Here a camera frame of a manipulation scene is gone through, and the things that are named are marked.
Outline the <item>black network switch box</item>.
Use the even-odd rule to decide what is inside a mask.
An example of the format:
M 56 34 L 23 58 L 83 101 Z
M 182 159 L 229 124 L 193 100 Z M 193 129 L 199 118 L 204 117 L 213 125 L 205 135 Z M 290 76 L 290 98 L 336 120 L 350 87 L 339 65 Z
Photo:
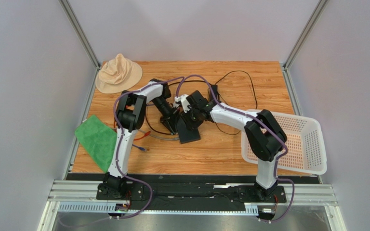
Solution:
M 201 139 L 198 129 L 189 130 L 181 117 L 179 117 L 176 128 L 181 144 L 195 142 Z

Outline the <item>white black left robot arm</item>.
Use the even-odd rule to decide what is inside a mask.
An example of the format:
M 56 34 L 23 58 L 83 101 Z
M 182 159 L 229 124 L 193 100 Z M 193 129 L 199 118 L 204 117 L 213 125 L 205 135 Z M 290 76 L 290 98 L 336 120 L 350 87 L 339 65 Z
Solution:
M 174 80 L 152 79 L 138 90 L 124 90 L 114 102 L 117 139 L 111 164 L 101 184 L 104 187 L 102 191 L 107 191 L 116 198 L 126 194 L 128 160 L 135 135 L 144 123 L 146 106 L 154 99 L 169 98 L 171 92 L 168 83 L 172 81 Z

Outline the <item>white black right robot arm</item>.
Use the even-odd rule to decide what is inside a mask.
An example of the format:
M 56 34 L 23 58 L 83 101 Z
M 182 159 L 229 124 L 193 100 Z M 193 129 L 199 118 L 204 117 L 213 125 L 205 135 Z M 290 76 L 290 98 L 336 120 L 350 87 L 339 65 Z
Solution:
M 255 186 L 265 196 L 277 187 L 276 160 L 287 149 L 287 135 L 268 110 L 258 113 L 240 110 L 217 99 L 208 101 L 199 91 L 176 96 L 174 106 L 181 107 L 178 133 L 197 131 L 205 121 L 222 123 L 245 133 L 250 148 L 258 158 Z

